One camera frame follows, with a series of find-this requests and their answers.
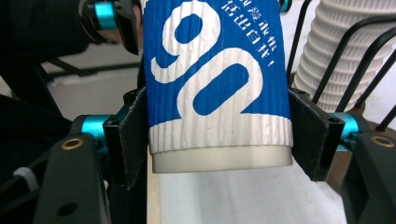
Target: brass screw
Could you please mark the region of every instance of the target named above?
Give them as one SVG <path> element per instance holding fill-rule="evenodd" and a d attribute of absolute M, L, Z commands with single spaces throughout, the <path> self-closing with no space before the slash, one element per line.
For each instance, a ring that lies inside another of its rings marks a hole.
<path fill-rule="evenodd" d="M 371 140 L 381 147 L 395 147 L 395 143 L 385 137 L 373 136 Z"/>
<path fill-rule="evenodd" d="M 62 144 L 62 149 L 72 150 L 81 147 L 84 141 L 81 138 L 72 138 Z"/>

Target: teal metal part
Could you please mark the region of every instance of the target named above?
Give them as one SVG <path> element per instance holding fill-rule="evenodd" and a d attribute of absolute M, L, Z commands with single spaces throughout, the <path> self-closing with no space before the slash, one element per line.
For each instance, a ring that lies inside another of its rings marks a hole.
<path fill-rule="evenodd" d="M 82 133 L 90 133 L 93 138 L 101 145 L 98 150 L 100 154 L 107 154 L 107 143 L 103 123 L 110 118 L 110 115 L 91 115 L 85 118 L 82 125 Z"/>
<path fill-rule="evenodd" d="M 346 144 L 354 141 L 356 136 L 353 133 L 358 133 L 360 131 L 358 122 L 348 113 L 331 113 L 330 115 L 345 122 L 344 130 L 340 139 L 344 144 L 338 145 L 337 151 L 349 151 Z"/>
<path fill-rule="evenodd" d="M 95 11 L 96 11 L 96 17 L 99 21 L 102 30 L 118 29 L 111 2 L 95 3 Z"/>

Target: white cable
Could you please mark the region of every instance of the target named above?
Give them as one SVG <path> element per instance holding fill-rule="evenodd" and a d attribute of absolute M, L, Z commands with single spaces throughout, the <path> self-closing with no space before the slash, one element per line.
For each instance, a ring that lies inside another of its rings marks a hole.
<path fill-rule="evenodd" d="M 39 188 L 37 179 L 35 178 L 35 173 L 33 173 L 33 171 L 30 168 L 20 167 L 16 171 L 14 171 L 13 175 L 14 176 L 18 175 L 22 177 L 26 181 L 26 184 L 30 191 Z"/>

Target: white surface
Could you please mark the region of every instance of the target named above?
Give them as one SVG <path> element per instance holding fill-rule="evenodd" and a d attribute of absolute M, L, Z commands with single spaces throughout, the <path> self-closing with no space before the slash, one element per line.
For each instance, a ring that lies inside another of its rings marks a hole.
<path fill-rule="evenodd" d="M 294 163 L 246 171 L 161 175 L 162 224 L 345 223 L 341 198 Z"/>

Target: black wire rack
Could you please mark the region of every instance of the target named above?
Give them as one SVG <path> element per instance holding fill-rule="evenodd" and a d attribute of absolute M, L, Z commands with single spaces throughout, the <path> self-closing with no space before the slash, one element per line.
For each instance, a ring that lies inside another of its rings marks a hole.
<path fill-rule="evenodd" d="M 293 43 L 291 46 L 288 67 L 286 70 L 289 83 L 292 82 L 291 68 L 293 66 L 293 62 L 294 62 L 294 59 L 296 56 L 298 44 L 300 42 L 300 36 L 301 36 L 302 29 L 303 29 L 304 21 L 305 21 L 306 11 L 307 11 L 311 2 L 312 2 L 311 0 L 305 0 L 303 2 L 301 9 L 300 9 L 300 15 L 299 15 L 299 19 L 297 22 L 297 27 L 296 27 L 295 35 L 293 38 Z M 346 49 L 350 38 L 357 31 L 359 31 L 359 29 L 361 29 L 365 26 L 372 25 L 372 24 L 379 24 L 379 23 L 390 23 L 390 22 L 396 22 L 396 15 L 373 16 L 368 19 L 365 19 L 365 20 L 355 23 L 346 31 L 346 33 L 341 38 L 341 40 L 334 52 L 334 55 L 332 56 L 332 59 L 329 62 L 329 65 L 328 65 L 326 71 L 323 74 L 322 80 L 319 82 L 318 88 L 317 88 L 314 96 L 312 97 L 313 103 L 316 104 L 318 102 L 320 95 L 323 93 L 327 83 L 329 82 L 330 77 L 332 76 L 332 72 L 334 71 L 335 66 L 338 64 L 342 54 L 344 53 L 344 50 Z M 350 80 L 348 86 L 346 87 L 346 91 L 344 92 L 344 95 L 341 98 L 340 103 L 336 107 L 335 112 L 344 112 L 345 111 L 345 109 L 347 107 L 347 103 L 351 99 L 355 90 L 358 88 L 359 83 L 361 82 L 361 79 L 363 78 L 368 67 L 370 66 L 370 63 L 372 62 L 373 58 L 381 50 L 381 48 L 385 44 L 387 44 L 394 36 L 396 36 L 396 26 L 391 29 L 388 29 L 386 32 L 384 32 L 382 35 L 380 35 L 370 45 L 370 47 L 366 50 L 352 79 Z M 392 54 L 389 56 L 387 61 L 382 65 L 381 69 L 378 71 L 375 78 L 372 80 L 372 82 L 367 87 L 367 89 L 362 94 L 362 96 L 358 99 L 357 103 L 354 106 L 355 108 L 360 108 L 364 104 L 364 102 L 367 100 L 367 98 L 370 96 L 370 94 L 373 92 L 373 90 L 376 88 L 376 86 L 379 84 L 379 82 L 382 80 L 382 78 L 388 73 L 389 69 L 394 65 L 395 62 L 396 62 L 396 50 L 394 50 L 392 52 Z M 382 120 L 382 122 L 375 128 L 380 132 L 384 132 L 386 130 L 386 128 L 388 127 L 388 125 L 393 121 L 393 119 L 395 117 L 396 117 L 396 106 L 394 106 L 390 110 L 390 112 L 386 115 L 386 117 Z"/>

